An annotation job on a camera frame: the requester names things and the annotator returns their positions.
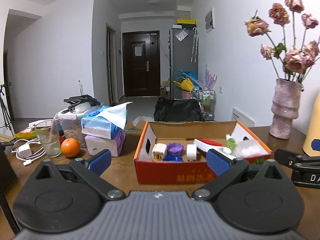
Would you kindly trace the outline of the green plastic bottle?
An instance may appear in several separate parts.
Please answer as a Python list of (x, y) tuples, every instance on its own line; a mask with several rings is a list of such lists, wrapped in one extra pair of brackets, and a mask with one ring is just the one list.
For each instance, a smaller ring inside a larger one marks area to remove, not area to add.
[(237, 147), (238, 143), (236, 140), (229, 134), (226, 135), (226, 145), (231, 150), (234, 151)]

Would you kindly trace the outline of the white plastic container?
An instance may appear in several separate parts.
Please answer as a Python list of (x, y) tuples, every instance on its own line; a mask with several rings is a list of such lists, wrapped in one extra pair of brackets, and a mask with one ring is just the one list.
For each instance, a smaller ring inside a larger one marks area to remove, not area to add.
[(236, 158), (248, 159), (265, 155), (268, 155), (268, 153), (254, 139), (240, 141), (235, 149), (232, 150), (232, 156)]

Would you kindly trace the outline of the red lint brush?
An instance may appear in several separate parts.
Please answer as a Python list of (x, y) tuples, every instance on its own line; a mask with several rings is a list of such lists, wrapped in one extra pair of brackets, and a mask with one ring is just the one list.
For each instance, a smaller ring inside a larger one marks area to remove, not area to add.
[(233, 160), (235, 159), (234, 156), (231, 155), (232, 150), (225, 146), (215, 146), (211, 144), (207, 144), (199, 139), (194, 139), (194, 144), (197, 148), (203, 152), (208, 152), (209, 150), (216, 150), (217, 152), (221, 153), (223, 156)]

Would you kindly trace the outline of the white tape roll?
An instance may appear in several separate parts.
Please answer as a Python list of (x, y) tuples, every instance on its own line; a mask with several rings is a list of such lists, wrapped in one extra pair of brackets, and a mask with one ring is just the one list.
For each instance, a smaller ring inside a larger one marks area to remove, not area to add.
[(186, 148), (187, 160), (197, 160), (197, 146), (195, 144), (188, 144)]

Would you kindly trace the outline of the blue round lid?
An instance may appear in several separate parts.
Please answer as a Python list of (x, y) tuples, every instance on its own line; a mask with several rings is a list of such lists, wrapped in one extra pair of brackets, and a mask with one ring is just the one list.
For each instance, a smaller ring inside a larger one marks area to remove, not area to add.
[(163, 161), (183, 162), (183, 158), (179, 155), (166, 155)]

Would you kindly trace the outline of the white plug adapter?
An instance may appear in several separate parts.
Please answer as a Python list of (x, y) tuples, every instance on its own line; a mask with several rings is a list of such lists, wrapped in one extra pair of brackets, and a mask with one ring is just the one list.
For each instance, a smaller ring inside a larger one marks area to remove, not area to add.
[(152, 149), (153, 161), (159, 162), (163, 161), (167, 155), (167, 145), (163, 143), (157, 143)]

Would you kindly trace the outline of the orange fruit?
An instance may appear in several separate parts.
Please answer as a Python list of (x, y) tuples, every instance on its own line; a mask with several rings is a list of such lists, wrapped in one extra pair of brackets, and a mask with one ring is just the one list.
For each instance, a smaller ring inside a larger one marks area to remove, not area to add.
[(74, 138), (65, 139), (61, 144), (61, 152), (66, 158), (74, 158), (80, 152), (80, 145)]

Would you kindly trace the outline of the blue tissue pack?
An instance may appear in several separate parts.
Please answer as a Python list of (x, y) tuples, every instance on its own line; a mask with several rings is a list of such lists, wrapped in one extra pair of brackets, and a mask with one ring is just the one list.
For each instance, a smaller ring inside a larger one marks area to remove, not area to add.
[(82, 133), (103, 139), (112, 139), (116, 133), (124, 130), (127, 123), (127, 105), (125, 102), (110, 107), (103, 105), (86, 114), (81, 119)]

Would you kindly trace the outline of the clear food container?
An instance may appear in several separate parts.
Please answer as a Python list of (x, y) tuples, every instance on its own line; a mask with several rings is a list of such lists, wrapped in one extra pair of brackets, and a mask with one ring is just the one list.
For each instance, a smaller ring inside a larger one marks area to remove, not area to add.
[(73, 113), (70, 111), (64, 113), (67, 109), (59, 111), (57, 113), (57, 117), (66, 139), (74, 138), (78, 141), (81, 148), (86, 148), (85, 135), (82, 133), (81, 120), (86, 114), (97, 110), (99, 107), (100, 106), (95, 106), (80, 113)]

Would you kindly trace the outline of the black device on container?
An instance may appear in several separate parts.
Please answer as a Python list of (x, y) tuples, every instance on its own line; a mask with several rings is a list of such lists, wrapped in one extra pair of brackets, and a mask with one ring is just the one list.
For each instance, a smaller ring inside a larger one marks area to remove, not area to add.
[(101, 103), (97, 99), (91, 97), (88, 94), (80, 96), (71, 96), (68, 99), (64, 99), (63, 101), (69, 104), (68, 109), (73, 109), (76, 106), (81, 105), (83, 103), (89, 103), (91, 107), (101, 105)]

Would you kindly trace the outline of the metal trolley rack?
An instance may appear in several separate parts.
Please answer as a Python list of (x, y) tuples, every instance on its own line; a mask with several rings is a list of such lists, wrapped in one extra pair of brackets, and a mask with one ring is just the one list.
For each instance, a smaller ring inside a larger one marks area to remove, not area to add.
[(215, 121), (216, 92), (214, 90), (194, 90), (194, 99), (197, 100), (202, 116), (207, 121)]

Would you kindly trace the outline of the black bag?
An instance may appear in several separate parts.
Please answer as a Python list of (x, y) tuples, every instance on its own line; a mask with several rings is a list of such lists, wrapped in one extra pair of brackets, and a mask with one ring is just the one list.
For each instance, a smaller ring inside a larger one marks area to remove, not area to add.
[(205, 121), (195, 99), (170, 100), (161, 97), (156, 102), (153, 118), (161, 122)]

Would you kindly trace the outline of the dried pink roses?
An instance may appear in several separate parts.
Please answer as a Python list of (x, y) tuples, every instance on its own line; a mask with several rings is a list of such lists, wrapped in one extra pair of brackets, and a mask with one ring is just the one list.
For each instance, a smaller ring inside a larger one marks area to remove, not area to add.
[(267, 37), (270, 44), (262, 44), (260, 54), (271, 61), (277, 78), (280, 75), (275, 61), (279, 60), (284, 80), (303, 83), (312, 67), (319, 63), (319, 39), (306, 42), (307, 31), (319, 27), (319, 20), (305, 12), (302, 0), (273, 3), (268, 17), (281, 28), (282, 38), (278, 43), (271, 37), (269, 23), (258, 12), (244, 22), (247, 34), (250, 37)]

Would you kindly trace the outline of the dark entrance door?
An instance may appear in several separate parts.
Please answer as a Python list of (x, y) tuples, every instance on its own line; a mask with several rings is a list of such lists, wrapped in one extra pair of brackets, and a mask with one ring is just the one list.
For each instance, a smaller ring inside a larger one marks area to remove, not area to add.
[(158, 30), (123, 33), (123, 78), (126, 97), (159, 96), (159, 35)]

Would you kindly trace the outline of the grey refrigerator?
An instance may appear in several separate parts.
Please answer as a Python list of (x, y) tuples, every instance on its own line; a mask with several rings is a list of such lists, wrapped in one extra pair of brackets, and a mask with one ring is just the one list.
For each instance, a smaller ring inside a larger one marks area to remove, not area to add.
[(180, 70), (198, 74), (198, 65), (193, 56), (193, 40), (195, 30), (170, 28), (169, 57), (170, 57), (170, 99), (182, 99), (181, 90), (173, 83), (182, 75)]

